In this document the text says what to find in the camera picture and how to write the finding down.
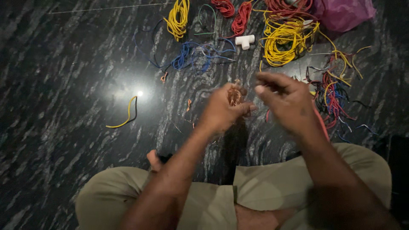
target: granite floor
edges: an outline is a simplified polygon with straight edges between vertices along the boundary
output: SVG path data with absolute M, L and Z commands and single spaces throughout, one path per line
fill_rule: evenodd
M 198 9 L 207 1 L 191 3 L 188 36 L 184 41 L 208 43 L 218 49 L 229 44 L 219 36 L 231 35 L 232 19 L 217 13 L 215 34 L 202 31 Z M 233 1 L 236 8 L 241 1 Z M 354 76 L 347 89 L 351 100 L 346 111 L 367 124 L 366 129 L 345 134 L 354 144 L 372 148 L 390 134 L 409 135 L 408 19 L 405 1 L 374 0 L 376 17 L 357 28 L 335 35 L 335 44 L 345 52 L 371 45 L 359 54 L 356 65 L 364 79 Z M 110 8 L 94 11 L 86 9 Z M 0 228 L 76 229 L 74 200 L 96 173 L 118 166 L 148 169 L 146 153 L 157 149 L 166 156 L 180 147 L 192 131 L 208 95 L 227 81 L 240 79 L 253 87 L 262 49 L 256 42 L 247 51 L 226 52 L 235 62 L 214 59 L 205 73 L 200 65 L 182 70 L 169 68 L 165 83 L 162 70 L 150 64 L 135 48 L 158 63 L 167 63 L 179 52 L 165 23 L 172 3 L 165 0 L 15 0 L 0 2 Z M 202 17 L 212 30 L 211 11 Z M 246 34 L 261 37 L 261 13 L 252 13 Z M 312 53 L 331 51 L 320 40 Z M 282 68 L 264 71 L 305 76 L 307 66 L 323 67 L 327 57 L 304 56 Z M 313 78 L 320 73 L 310 71 Z M 128 101 L 137 94 L 137 118 L 126 120 Z M 192 100 L 186 112 L 187 100 Z M 235 163 L 264 165 L 285 161 L 297 149 L 274 119 L 266 124 L 267 108 L 250 90 L 247 97 L 260 109 L 226 136 L 206 149 L 195 181 L 231 182 Z M 339 123 L 330 129 L 333 142 L 340 142 Z

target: forearm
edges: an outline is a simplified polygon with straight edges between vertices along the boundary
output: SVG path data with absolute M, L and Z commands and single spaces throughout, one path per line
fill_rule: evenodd
M 176 229 L 197 163 L 212 132 L 197 127 L 177 153 L 152 177 L 120 229 Z
M 329 222 L 343 229 L 394 229 L 387 209 L 323 135 L 298 142 L 314 183 L 315 208 Z

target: bare foot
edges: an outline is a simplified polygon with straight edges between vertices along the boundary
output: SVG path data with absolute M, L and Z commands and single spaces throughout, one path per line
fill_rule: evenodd
M 237 230 L 272 230 L 280 227 L 286 220 L 295 213 L 294 208 L 256 211 L 244 206 L 235 204 L 237 217 Z
M 149 160 L 151 164 L 152 171 L 159 172 L 162 168 L 163 164 L 159 159 L 159 156 L 156 155 L 156 150 L 151 150 L 147 155 L 146 158 Z

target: plastic bag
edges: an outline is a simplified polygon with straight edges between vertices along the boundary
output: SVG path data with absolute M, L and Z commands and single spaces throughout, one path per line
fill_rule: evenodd
M 327 29 L 348 31 L 373 18 L 376 10 L 372 0 L 314 0 L 314 16 L 321 19 Z

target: trousers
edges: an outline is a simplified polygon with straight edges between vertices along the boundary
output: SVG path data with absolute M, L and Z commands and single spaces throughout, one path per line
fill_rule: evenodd
M 392 182 L 387 162 L 362 146 L 341 143 L 334 147 L 389 208 Z M 75 201 L 81 230 L 116 230 L 148 178 L 148 171 L 134 167 L 110 168 L 93 176 Z M 307 193 L 312 187 L 301 156 L 272 165 L 237 166 L 233 185 L 191 184 L 178 229 L 236 230 L 235 202 L 260 211 L 296 207 L 296 214 L 280 229 L 315 229 L 307 221 Z

